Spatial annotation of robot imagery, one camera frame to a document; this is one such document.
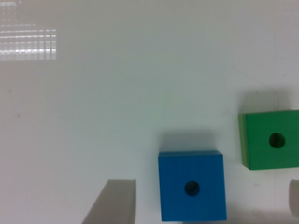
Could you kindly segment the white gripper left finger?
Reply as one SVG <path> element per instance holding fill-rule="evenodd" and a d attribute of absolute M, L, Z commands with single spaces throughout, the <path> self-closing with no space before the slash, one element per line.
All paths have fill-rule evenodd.
<path fill-rule="evenodd" d="M 136 181 L 109 179 L 82 224 L 135 224 Z"/>

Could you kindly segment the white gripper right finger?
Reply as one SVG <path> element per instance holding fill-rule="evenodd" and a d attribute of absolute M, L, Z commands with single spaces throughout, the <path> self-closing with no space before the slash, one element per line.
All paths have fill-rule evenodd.
<path fill-rule="evenodd" d="M 299 180 L 292 179 L 289 185 L 289 207 L 295 217 L 299 217 Z"/>

